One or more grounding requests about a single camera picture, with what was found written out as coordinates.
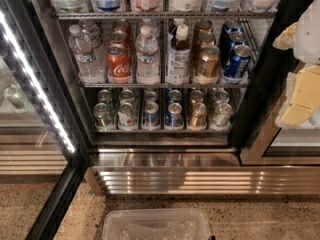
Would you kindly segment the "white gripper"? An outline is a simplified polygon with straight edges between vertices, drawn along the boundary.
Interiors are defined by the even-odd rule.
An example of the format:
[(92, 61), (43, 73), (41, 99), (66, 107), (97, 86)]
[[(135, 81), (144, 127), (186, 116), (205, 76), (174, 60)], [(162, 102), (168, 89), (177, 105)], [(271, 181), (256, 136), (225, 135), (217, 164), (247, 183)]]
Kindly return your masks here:
[[(288, 26), (273, 42), (279, 50), (293, 48), (304, 63), (320, 64), (320, 0), (314, 0), (297, 23)], [(281, 121), (300, 126), (320, 108), (320, 66), (313, 65), (295, 75), (293, 93)]]

